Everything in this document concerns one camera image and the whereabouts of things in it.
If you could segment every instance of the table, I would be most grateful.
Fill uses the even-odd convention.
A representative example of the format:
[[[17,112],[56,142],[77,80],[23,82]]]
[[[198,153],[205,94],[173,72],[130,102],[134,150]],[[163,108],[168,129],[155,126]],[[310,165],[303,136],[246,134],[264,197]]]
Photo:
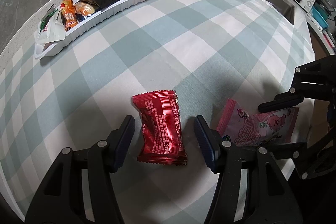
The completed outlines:
[[[30,37],[0,76],[0,163],[15,200],[26,213],[62,148],[88,148],[130,114],[135,135],[111,176],[125,223],[203,223],[218,175],[204,163],[193,117],[215,128],[227,98],[255,113],[314,60],[309,41],[263,0],[147,0],[54,57],[37,61],[33,51]],[[136,160],[143,139],[132,95],[163,89],[178,95],[187,166]]]

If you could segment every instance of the metal pin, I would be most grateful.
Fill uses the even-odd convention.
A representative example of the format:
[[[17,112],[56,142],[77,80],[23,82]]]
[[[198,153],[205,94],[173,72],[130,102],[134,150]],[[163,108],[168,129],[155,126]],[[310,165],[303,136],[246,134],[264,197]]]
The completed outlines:
[[[69,154],[70,151],[71,151],[71,149],[69,147],[63,148],[62,149],[62,154],[64,154],[64,155]]]
[[[224,146],[224,147],[230,147],[231,146],[231,142],[229,142],[229,141],[223,141],[222,142],[222,146]]]
[[[104,140],[99,141],[99,142],[97,143],[97,145],[98,145],[99,147],[104,147],[104,146],[107,145],[107,141],[104,141]]]
[[[302,179],[306,179],[308,177],[308,173],[307,172],[304,172],[303,174],[302,174]]]
[[[294,159],[297,159],[299,157],[299,152],[298,151],[295,151],[294,153],[293,153],[293,158]]]
[[[259,147],[258,151],[259,151],[260,154],[263,154],[263,155],[265,155],[267,153],[267,149],[265,147]]]

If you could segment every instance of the white plastic tray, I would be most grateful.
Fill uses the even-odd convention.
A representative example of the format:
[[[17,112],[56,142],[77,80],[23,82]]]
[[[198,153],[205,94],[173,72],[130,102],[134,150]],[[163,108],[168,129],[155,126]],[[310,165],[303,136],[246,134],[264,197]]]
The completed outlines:
[[[65,46],[75,40],[77,37],[88,31],[90,28],[96,26],[98,23],[103,22],[104,19],[115,15],[117,12],[123,11],[125,8],[129,8],[139,2],[145,0],[120,0],[94,13],[91,17],[78,23],[70,31],[66,32],[65,39],[62,41],[56,41],[50,45],[47,49],[43,50],[44,45],[35,43],[34,57],[35,59],[41,59],[43,56],[54,56],[58,54]]]

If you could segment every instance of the blue plastic container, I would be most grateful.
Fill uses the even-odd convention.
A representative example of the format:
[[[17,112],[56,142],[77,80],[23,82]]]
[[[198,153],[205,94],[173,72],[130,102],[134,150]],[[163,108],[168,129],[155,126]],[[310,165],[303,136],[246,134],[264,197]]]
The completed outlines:
[[[326,29],[329,27],[328,23],[324,20],[324,18],[321,16],[321,14],[316,10],[316,8],[313,6],[311,8],[313,13],[313,18],[316,19],[316,21],[321,25],[323,29]]]

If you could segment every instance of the pink cartoon beaver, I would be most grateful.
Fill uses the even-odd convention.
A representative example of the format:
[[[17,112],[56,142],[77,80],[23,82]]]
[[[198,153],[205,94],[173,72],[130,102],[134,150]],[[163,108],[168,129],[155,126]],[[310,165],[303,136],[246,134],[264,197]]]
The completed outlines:
[[[283,114],[281,117],[278,115],[272,115],[267,119],[267,125],[271,130],[278,131],[285,124],[286,115]]]

